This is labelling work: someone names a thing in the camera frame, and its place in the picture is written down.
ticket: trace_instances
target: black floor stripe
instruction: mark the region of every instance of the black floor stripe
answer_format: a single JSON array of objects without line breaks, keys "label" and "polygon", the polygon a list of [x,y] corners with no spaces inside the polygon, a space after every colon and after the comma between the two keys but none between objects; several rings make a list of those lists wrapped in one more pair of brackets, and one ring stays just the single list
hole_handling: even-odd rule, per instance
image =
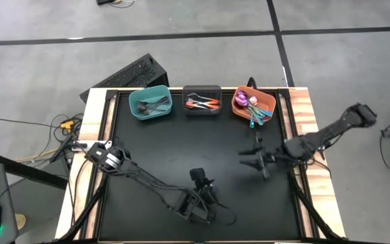
[{"label": "black floor stripe", "polygon": [[390,27],[366,27],[366,28],[330,28],[312,30],[282,30],[281,35],[316,35],[316,34],[341,34],[341,33],[377,33],[390,31]]},{"label": "black floor stripe", "polygon": [[279,56],[281,58],[282,67],[284,67],[284,73],[285,73],[284,75],[287,82],[287,86],[294,87],[295,82],[293,81],[293,76],[291,75],[291,68],[290,68],[290,64],[288,63],[288,57],[285,51],[284,41],[282,40],[278,17],[276,15],[273,0],[267,0],[267,5],[269,6],[270,18],[272,19],[272,24],[274,26],[276,44],[278,45]]},{"label": "black floor stripe", "polygon": [[41,44],[61,44],[61,43],[94,43],[109,41],[147,41],[166,39],[188,39],[188,38],[209,38],[209,37],[257,37],[274,35],[272,30],[239,30],[207,33],[175,33],[159,35],[132,35],[118,37],[85,37],[82,39],[36,39],[36,40],[13,40],[0,41],[0,45],[41,45]]}]

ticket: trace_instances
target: power strip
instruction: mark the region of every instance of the power strip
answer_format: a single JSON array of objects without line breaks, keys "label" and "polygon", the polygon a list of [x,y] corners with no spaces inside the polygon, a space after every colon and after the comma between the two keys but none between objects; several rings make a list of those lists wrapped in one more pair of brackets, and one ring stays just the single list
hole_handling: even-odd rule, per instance
[{"label": "power strip", "polygon": [[107,3],[112,3],[115,0],[96,0],[98,5],[103,5]]}]

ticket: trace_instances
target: plastic bin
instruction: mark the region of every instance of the plastic bin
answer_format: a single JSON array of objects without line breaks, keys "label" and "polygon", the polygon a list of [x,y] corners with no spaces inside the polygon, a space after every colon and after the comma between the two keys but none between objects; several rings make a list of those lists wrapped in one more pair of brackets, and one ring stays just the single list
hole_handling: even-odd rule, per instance
[{"label": "plastic bin", "polygon": [[[150,112],[149,115],[143,115],[138,113],[137,102],[156,102],[164,96],[168,97],[169,104],[160,105],[159,107],[157,107],[157,109],[165,110],[165,112],[153,110]],[[171,92],[169,92],[168,87],[164,85],[157,85],[154,87],[149,87],[132,92],[129,95],[129,103],[132,115],[139,120],[146,120],[169,114],[173,106],[173,99],[171,97]]]},{"label": "plastic bin", "polygon": [[[199,96],[203,96],[205,98],[212,98],[219,101],[219,104],[215,104],[219,106],[217,109],[203,109],[203,108],[188,108],[186,106],[186,102],[188,101],[188,94],[195,93]],[[222,89],[218,85],[187,85],[183,87],[183,110],[187,115],[217,115],[222,108]]]},{"label": "plastic bin", "polygon": [[[256,89],[253,89],[251,87],[247,87],[245,85],[242,85],[240,87],[237,87],[236,92],[234,93],[232,103],[232,109],[233,113],[235,113],[238,116],[244,117],[245,119],[251,120],[251,114],[249,111],[245,108],[238,108],[236,106],[236,102],[234,101],[234,98],[237,96],[239,91],[244,91],[248,97],[256,96],[257,97],[257,108],[261,108],[263,110],[266,110],[268,112],[272,113],[272,116],[274,114],[275,106],[276,106],[276,99],[269,95],[265,94],[262,91],[258,91]],[[263,122],[269,121],[271,117],[264,118]]]}]

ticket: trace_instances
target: black table surface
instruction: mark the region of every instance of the black table surface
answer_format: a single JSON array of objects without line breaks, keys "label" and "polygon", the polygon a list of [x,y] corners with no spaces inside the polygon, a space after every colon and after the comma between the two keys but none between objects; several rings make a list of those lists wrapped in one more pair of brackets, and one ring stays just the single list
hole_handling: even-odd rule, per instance
[{"label": "black table surface", "polygon": [[[249,120],[232,112],[231,94],[223,95],[216,116],[187,116],[181,96],[173,95],[169,115],[139,121],[121,94],[114,139],[140,167],[172,185],[194,187],[189,171],[202,167],[216,179],[219,201],[237,215],[232,226],[194,224],[169,211],[147,188],[125,177],[110,177],[100,228],[101,241],[255,241],[298,239],[298,220],[287,173],[275,169],[269,181],[239,164],[239,150],[255,141]],[[283,141],[277,109],[262,128],[263,143],[275,149]],[[221,218],[230,218],[226,212]]]}]

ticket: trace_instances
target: table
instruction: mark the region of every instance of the table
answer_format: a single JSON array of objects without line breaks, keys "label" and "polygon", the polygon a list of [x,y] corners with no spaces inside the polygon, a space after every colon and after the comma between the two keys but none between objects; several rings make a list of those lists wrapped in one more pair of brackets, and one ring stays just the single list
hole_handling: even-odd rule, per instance
[{"label": "table", "polygon": [[[141,88],[93,88],[90,89],[88,101],[85,107],[83,124],[80,131],[80,140],[98,140],[99,135],[104,140],[110,137],[112,116],[114,112],[115,99],[109,98],[112,93],[108,91],[112,90],[126,90],[135,91]],[[182,89],[181,87],[172,87],[170,89]],[[235,89],[235,87],[222,87],[222,89]],[[293,132],[297,134],[306,134],[313,131],[318,131],[316,118],[309,97],[309,91],[306,87],[260,87],[259,89],[280,89],[282,94],[286,94],[280,98],[280,104],[282,107],[282,114],[284,117],[286,135],[288,138],[293,136]],[[289,110],[292,110],[292,117],[289,117]],[[327,165],[327,162],[321,158],[319,154],[315,155],[316,160]],[[101,180],[101,173],[97,173],[95,182],[91,182],[91,176],[93,173],[93,165],[87,162],[86,165],[80,171],[81,165],[84,162],[83,152],[77,153],[74,156],[72,162],[72,169],[70,171],[70,185],[72,189],[76,178],[79,175],[77,193],[73,196],[76,199],[75,204],[75,216],[78,217],[86,204],[86,198],[89,191],[89,185],[94,184],[96,189],[98,183]],[[343,225],[341,222],[341,216],[339,213],[337,200],[334,194],[332,181],[329,177],[328,171],[323,167],[313,164],[308,167],[306,171],[307,181],[309,185],[309,191],[311,193],[311,200],[314,207],[319,214],[323,217],[326,223],[333,229],[338,235],[345,236]],[[298,177],[298,181],[302,184],[301,178]],[[91,212],[88,222],[86,223],[86,229],[84,230],[85,238],[93,238],[93,228],[96,223],[96,213],[98,207],[94,207]],[[303,225],[305,229],[305,235],[307,237],[313,237],[311,230],[311,222],[305,207],[301,204],[301,211],[303,216]],[[64,202],[56,230],[56,238],[63,236],[70,228],[71,223],[72,206],[70,202],[70,191],[67,188],[64,196]]]}]

